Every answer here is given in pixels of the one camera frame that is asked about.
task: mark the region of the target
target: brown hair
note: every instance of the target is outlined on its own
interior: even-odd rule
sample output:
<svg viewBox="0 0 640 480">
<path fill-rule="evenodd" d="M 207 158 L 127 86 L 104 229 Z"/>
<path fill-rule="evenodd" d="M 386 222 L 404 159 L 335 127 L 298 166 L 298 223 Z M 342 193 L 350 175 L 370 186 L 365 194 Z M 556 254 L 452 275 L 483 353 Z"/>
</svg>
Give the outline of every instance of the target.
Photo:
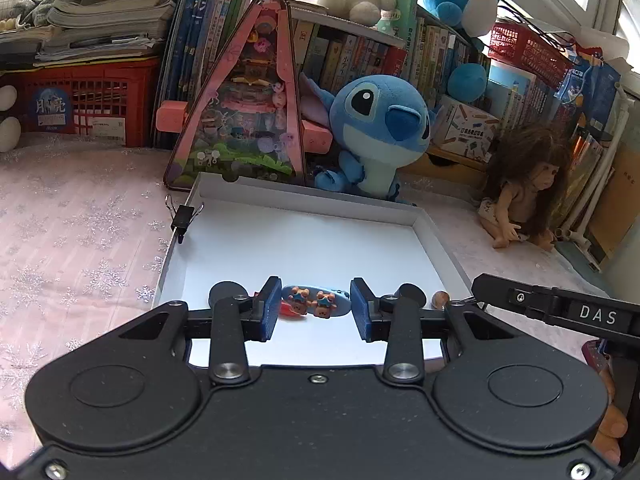
<svg viewBox="0 0 640 480">
<path fill-rule="evenodd" d="M 497 202 L 506 180 L 524 183 L 539 162 L 559 169 L 553 185 L 538 193 L 536 211 L 523 225 L 529 235 L 538 235 L 548 228 L 551 210 L 564 195 L 570 163 L 567 143 L 552 130 L 538 125 L 505 133 L 487 167 L 484 187 L 484 196 Z"/>
</svg>

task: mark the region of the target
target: silver screw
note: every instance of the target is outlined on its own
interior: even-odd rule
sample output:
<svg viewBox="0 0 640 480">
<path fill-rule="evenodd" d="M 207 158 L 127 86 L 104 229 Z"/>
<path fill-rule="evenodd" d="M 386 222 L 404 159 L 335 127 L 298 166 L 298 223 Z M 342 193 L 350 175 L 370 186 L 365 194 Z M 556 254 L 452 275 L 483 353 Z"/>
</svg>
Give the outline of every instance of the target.
<svg viewBox="0 0 640 480">
<path fill-rule="evenodd" d="M 65 480 L 66 478 L 66 469 L 57 462 L 47 464 L 44 473 L 51 480 Z"/>
<path fill-rule="evenodd" d="M 389 375 L 394 379 L 413 379 L 419 373 L 418 367 L 411 363 L 396 363 L 389 367 Z"/>
<path fill-rule="evenodd" d="M 571 480 L 586 480 L 591 475 L 589 464 L 581 463 L 574 465 L 571 469 Z"/>
<path fill-rule="evenodd" d="M 242 367 L 238 363 L 220 363 L 213 368 L 213 373 L 220 379 L 237 379 L 242 375 Z"/>
<path fill-rule="evenodd" d="M 311 377 L 309 377 L 309 381 L 313 384 L 325 384 L 329 381 L 329 377 L 320 374 L 312 375 Z"/>
</svg>

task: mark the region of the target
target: blue and white plush toy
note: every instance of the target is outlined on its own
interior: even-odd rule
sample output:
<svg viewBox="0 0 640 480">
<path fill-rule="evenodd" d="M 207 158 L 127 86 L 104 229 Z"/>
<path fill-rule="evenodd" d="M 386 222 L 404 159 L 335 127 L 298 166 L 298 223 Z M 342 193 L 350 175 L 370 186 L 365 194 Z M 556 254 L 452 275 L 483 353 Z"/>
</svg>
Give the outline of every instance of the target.
<svg viewBox="0 0 640 480">
<path fill-rule="evenodd" d="M 472 38 L 488 34 L 494 26 L 499 0 L 418 0 L 431 14 L 449 27 L 463 30 Z M 454 70 L 447 91 L 454 99 L 469 103 L 480 97 L 486 87 L 484 69 L 467 63 Z"/>
<path fill-rule="evenodd" d="M 317 110 L 309 118 L 329 127 L 343 148 L 340 171 L 320 171 L 316 187 L 394 200 L 396 169 L 418 160 L 429 145 L 429 113 L 418 91 L 400 78 L 371 75 L 349 83 L 334 98 L 301 74 L 300 92 L 303 114 L 313 107 L 312 94 L 328 120 Z"/>
</svg>

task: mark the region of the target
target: human hand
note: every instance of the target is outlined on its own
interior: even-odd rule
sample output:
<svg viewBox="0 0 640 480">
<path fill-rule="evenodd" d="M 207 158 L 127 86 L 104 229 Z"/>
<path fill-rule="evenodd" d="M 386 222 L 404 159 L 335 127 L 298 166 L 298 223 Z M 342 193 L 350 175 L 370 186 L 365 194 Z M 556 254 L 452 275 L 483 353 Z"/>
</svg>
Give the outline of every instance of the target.
<svg viewBox="0 0 640 480">
<path fill-rule="evenodd" d="M 504 236 L 505 240 L 510 242 L 516 241 L 518 240 L 518 233 L 516 232 L 516 229 L 521 229 L 521 226 L 508 222 L 502 228 L 502 236 Z"/>
<path fill-rule="evenodd" d="M 626 421 L 625 415 L 612 404 L 613 397 L 616 394 L 616 385 L 613 382 L 609 370 L 601 371 L 600 377 L 607 387 L 609 407 L 600 423 L 598 433 L 593 439 L 593 447 L 601 452 L 607 460 L 613 464 L 618 464 L 620 462 L 618 439 L 625 436 L 626 430 L 628 429 L 628 422 Z"/>
</svg>

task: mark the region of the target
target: binder clip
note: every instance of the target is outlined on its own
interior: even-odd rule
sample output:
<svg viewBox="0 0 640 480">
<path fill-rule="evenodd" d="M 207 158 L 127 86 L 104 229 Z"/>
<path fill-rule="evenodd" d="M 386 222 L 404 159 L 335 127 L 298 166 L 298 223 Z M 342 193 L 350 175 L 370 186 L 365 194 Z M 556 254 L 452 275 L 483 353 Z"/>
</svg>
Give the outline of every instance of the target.
<svg viewBox="0 0 640 480">
<path fill-rule="evenodd" d="M 178 243 L 181 244 L 184 240 L 184 235 L 187 233 L 187 229 L 193 219 L 196 218 L 204 208 L 204 203 L 200 204 L 200 207 L 196 208 L 180 204 L 178 209 L 174 206 L 174 199 L 171 195 L 167 195 L 164 199 L 164 205 L 171 212 L 171 231 L 174 231 L 178 237 Z"/>
</svg>

